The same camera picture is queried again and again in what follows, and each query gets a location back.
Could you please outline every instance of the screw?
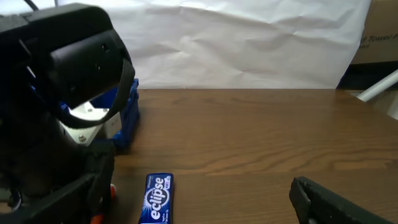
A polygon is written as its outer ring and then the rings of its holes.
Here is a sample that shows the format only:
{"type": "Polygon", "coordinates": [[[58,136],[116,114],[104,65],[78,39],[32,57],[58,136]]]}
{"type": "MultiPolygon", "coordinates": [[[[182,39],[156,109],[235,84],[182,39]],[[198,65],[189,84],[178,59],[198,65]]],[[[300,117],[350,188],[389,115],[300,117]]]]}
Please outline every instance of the screw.
{"type": "Polygon", "coordinates": [[[79,136],[79,141],[85,142],[86,141],[86,137],[84,135],[80,135],[79,136]]]}

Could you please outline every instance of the cardboard box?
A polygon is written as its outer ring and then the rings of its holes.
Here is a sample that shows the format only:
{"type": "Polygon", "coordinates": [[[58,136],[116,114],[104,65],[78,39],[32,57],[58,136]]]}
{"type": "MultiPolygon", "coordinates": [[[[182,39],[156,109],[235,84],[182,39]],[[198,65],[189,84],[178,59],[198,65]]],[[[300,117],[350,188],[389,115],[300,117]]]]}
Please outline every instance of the cardboard box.
{"type": "Polygon", "coordinates": [[[372,0],[351,64],[398,61],[398,0],[372,0]]]}

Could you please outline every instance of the blue plastic basket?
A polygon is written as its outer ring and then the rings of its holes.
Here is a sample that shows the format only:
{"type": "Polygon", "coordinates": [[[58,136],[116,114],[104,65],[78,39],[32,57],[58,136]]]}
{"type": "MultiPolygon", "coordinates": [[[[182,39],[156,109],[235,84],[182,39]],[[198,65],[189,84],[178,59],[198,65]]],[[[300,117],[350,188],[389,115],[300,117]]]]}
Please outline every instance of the blue plastic basket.
{"type": "MultiPolygon", "coordinates": [[[[120,111],[120,118],[122,121],[122,129],[117,132],[112,140],[116,147],[119,148],[127,148],[132,141],[132,132],[134,127],[139,119],[139,110],[138,110],[138,79],[134,79],[134,83],[130,89],[130,97],[127,101],[126,107],[122,111],[120,111]]],[[[112,90],[103,93],[99,97],[91,100],[90,103],[95,108],[110,108],[112,106],[112,102],[118,92],[117,88],[113,88],[112,90]]]]}

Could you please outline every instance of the black strap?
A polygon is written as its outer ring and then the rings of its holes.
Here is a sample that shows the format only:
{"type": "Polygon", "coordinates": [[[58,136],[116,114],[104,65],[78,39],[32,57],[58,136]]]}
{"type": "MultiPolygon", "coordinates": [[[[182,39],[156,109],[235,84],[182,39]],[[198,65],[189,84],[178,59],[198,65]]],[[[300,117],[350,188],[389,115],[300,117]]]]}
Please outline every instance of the black strap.
{"type": "Polygon", "coordinates": [[[70,113],[66,113],[59,105],[55,105],[50,110],[55,115],[58,120],[60,120],[64,125],[69,128],[81,129],[81,128],[90,128],[93,126],[97,126],[103,124],[110,118],[112,118],[117,112],[120,112],[126,105],[127,100],[129,99],[131,85],[134,81],[135,71],[130,62],[128,62],[125,58],[123,59],[123,68],[122,74],[120,77],[119,88],[116,96],[113,100],[112,107],[106,113],[106,115],[97,120],[97,121],[88,121],[84,119],[77,118],[70,113]]]}

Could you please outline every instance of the brown table surface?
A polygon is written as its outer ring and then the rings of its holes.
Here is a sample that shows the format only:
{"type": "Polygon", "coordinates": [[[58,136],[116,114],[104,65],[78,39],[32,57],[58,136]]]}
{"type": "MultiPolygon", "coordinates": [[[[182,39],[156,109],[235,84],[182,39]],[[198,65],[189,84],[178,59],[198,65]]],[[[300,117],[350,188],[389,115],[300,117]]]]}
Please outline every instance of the brown table surface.
{"type": "Polygon", "coordinates": [[[138,223],[145,177],[175,176],[174,223],[298,223],[306,176],[398,223],[398,122],[335,90],[141,90],[107,223],[138,223]]]}

